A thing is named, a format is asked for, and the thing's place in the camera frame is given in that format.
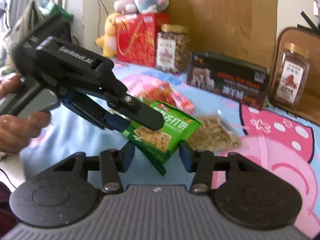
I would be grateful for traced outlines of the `person's left hand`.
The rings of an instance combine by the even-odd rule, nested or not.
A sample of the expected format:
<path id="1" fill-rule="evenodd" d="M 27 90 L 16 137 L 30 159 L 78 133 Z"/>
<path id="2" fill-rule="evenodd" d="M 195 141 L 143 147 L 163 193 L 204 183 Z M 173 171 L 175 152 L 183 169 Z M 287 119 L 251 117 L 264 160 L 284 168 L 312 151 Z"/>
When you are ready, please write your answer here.
<path id="1" fill-rule="evenodd" d="M 49 112 L 36 112 L 27 119 L 13 115 L 1 116 L 1 152 L 18 154 L 26 148 L 31 139 L 40 135 L 51 122 Z"/>

